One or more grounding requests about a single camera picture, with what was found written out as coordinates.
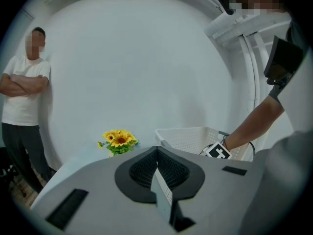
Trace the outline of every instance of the yellow flower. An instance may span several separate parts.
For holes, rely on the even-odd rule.
[[[123,134],[127,134],[128,131],[127,131],[127,130],[117,130],[116,133],[117,133],[117,134],[122,134],[122,133],[123,133]]]
[[[99,142],[99,141],[98,141],[98,147],[99,147],[99,149],[102,149],[102,148],[103,148],[102,142]]]
[[[114,140],[114,138],[115,138],[115,136],[114,136],[113,134],[109,134],[109,135],[107,136],[107,141],[108,141],[109,143],[112,143],[113,140]]]
[[[130,134],[133,141],[137,141],[136,137],[133,134]]]
[[[132,140],[133,140],[132,137],[126,132],[117,133],[115,135],[114,141],[112,142],[112,146],[115,147],[122,146],[128,144]]]
[[[102,137],[106,139],[108,142],[112,143],[115,136],[115,131],[111,130],[110,132],[105,132]]]

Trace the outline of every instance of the black slot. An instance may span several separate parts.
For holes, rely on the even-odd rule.
[[[46,218],[46,221],[63,230],[87,195],[88,191],[74,189],[50,214],[50,216]]]
[[[247,172],[247,170],[243,170],[243,169],[239,169],[239,168],[235,168],[235,167],[230,167],[230,166],[225,166],[222,170],[228,171],[230,173],[238,174],[241,176],[245,176],[245,174]]]
[[[180,232],[194,225],[195,222],[192,219],[183,216],[178,201],[174,200],[172,203],[170,224],[177,232]]]

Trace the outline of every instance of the white laundry basket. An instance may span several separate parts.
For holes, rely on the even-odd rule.
[[[192,127],[179,129],[157,129],[157,145],[162,141],[167,141],[169,145],[177,150],[186,151],[194,154],[200,152],[209,144],[223,140],[224,132],[219,132],[209,127]],[[245,160],[248,144],[242,145],[231,150],[234,160]]]

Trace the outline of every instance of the human arm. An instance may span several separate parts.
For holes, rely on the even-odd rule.
[[[0,80],[0,93],[11,97],[29,94],[17,83],[11,81],[10,76],[6,73],[2,75]]]
[[[27,77],[22,75],[12,75],[11,80],[22,87],[28,94],[41,93],[49,83],[47,77],[39,75],[37,77]]]
[[[284,108],[271,96],[256,107],[244,122],[229,136],[225,138],[228,150],[239,147],[262,136],[278,119]]]

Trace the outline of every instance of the hand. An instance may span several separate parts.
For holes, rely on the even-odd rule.
[[[15,83],[15,82],[17,81],[18,77],[19,77],[18,75],[13,74],[13,75],[10,77],[10,79],[11,79],[12,82]]]

